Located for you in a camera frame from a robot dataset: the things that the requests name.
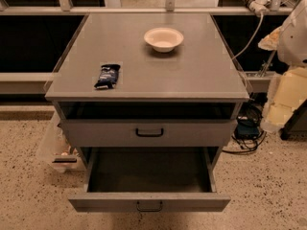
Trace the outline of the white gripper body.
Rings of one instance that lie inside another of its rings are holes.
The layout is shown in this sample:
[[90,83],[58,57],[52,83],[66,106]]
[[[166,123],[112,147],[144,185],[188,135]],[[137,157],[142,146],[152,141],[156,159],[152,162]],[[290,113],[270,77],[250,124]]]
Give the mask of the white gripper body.
[[282,75],[271,104],[287,106],[294,113],[306,100],[307,70],[297,67]]

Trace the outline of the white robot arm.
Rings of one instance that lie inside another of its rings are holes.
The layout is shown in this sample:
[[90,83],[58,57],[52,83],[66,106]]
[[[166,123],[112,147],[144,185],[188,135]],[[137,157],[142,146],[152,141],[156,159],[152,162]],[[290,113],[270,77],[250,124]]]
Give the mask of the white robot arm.
[[283,24],[263,38],[258,47],[268,49],[272,39],[278,59],[289,69],[271,79],[260,127],[268,133],[283,128],[307,100],[307,0],[301,0]]

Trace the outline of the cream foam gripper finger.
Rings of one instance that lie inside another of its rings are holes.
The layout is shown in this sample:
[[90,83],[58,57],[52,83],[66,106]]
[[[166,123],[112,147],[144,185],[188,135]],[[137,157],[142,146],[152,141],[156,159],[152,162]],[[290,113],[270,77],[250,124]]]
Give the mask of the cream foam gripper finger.
[[283,105],[265,104],[260,127],[268,133],[276,133],[293,116],[293,111]]

